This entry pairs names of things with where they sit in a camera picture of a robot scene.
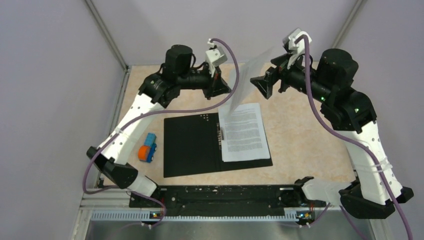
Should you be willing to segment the single printed paper sheet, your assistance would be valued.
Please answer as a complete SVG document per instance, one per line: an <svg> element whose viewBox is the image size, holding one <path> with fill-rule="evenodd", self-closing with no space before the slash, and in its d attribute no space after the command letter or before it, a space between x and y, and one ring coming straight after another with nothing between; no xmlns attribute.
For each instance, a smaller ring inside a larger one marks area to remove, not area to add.
<svg viewBox="0 0 424 240"><path fill-rule="evenodd" d="M268 48L256 57L251 58L249 61L239 67L239 81L235 89L235 93L227 100L222 106L219 107L220 115L223 117L230 116L235 109L242 104L245 98L255 90L255 86L250 82L251 78L259 77L261 75L264 64L269 60L274 46Z"/></svg>

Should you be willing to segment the printed paper stack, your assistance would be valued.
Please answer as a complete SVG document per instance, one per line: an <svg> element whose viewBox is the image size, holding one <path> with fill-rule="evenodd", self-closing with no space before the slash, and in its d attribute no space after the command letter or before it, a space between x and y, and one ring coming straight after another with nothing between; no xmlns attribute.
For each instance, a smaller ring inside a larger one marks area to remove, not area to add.
<svg viewBox="0 0 424 240"><path fill-rule="evenodd" d="M260 104L245 103L232 112L229 110L228 106L218 109L222 161L230 163L270 159Z"/></svg>

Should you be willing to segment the teal folder black inside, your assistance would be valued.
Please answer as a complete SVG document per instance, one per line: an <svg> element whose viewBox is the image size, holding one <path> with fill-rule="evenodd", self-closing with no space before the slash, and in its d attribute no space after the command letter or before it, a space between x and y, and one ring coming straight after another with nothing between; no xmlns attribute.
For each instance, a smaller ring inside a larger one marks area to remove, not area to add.
<svg viewBox="0 0 424 240"><path fill-rule="evenodd" d="M224 162L217 113L165 118L163 122L163 177L271 167L272 158Z"/></svg>

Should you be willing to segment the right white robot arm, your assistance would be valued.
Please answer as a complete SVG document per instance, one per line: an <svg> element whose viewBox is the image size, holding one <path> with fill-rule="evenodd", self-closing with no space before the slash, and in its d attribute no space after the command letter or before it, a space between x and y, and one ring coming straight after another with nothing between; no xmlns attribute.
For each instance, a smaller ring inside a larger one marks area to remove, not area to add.
<svg viewBox="0 0 424 240"><path fill-rule="evenodd" d="M317 69L312 69L311 94L331 128L344 137L356 179L331 182L313 177L297 180L293 192L299 206L324 201L342 206L357 219L386 219L396 204L414 196L396 179L381 144L377 115L370 98L352 87L358 63L345 50L325 50Z"/></svg>

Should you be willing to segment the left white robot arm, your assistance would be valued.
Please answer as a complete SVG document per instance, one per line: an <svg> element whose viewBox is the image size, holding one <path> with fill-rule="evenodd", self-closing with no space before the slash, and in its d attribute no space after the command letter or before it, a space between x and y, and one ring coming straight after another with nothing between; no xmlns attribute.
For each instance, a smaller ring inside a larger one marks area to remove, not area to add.
<svg viewBox="0 0 424 240"><path fill-rule="evenodd" d="M114 189L127 189L141 194L141 200L149 207L160 202L158 185L131 166L128 161L138 139L159 114L167 114L168 105L182 90L201 90L204 97L226 94L221 102L202 109L189 109L188 113L212 110L225 103L234 93L222 78L220 65L227 60L222 49L228 45L212 38L207 42L205 60L195 67L193 50L182 44L166 51L165 62L157 72L150 74L138 89L130 109L115 130L99 145L91 146L86 155L90 169L95 166L114 185Z"/></svg>

